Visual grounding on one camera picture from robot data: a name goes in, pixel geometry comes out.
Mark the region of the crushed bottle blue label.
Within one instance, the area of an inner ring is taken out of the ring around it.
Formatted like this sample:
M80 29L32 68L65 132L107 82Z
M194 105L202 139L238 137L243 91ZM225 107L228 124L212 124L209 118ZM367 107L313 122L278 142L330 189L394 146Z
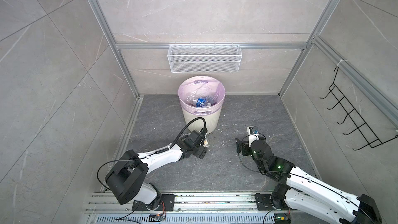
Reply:
M210 100L203 97L194 97L192 100L192 105L196 108L212 106Z

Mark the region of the clear bottle blue label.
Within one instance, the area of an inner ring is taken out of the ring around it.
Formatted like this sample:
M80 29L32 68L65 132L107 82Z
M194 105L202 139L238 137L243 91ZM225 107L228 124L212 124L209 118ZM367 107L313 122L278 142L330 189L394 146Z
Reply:
M212 93L206 97L206 106L216 105L218 102L219 95L216 93Z

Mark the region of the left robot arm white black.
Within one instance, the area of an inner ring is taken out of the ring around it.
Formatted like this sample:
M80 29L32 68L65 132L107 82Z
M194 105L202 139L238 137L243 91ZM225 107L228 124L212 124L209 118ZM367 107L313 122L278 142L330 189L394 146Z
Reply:
M208 151L204 146L206 134L207 129L202 128L157 150L141 153L126 151L105 176L108 188L121 205L137 201L155 210L162 194L153 184L145 182L147 174L191 155L203 159Z

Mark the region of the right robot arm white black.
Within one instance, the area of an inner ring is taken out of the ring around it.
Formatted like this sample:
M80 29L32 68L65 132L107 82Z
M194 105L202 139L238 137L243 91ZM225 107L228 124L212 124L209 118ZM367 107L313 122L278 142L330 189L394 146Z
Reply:
M256 172L278 184L269 197L274 209L296 209L330 224L381 224L373 198L349 194L317 179L294 163L275 156L265 138L236 139L239 157L250 156Z

